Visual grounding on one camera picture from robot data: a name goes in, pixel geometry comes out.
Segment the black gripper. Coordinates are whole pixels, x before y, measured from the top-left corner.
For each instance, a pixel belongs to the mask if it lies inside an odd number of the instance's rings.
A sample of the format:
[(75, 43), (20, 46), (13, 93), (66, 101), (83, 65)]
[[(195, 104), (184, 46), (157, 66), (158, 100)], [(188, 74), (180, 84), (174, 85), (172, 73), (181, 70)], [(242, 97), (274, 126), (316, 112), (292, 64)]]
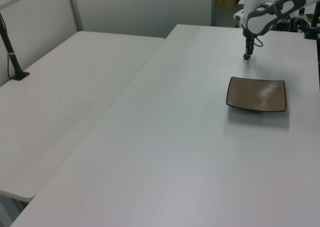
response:
[(245, 54), (250, 59), (254, 50), (255, 35), (247, 28), (243, 28), (242, 34), (245, 37)]

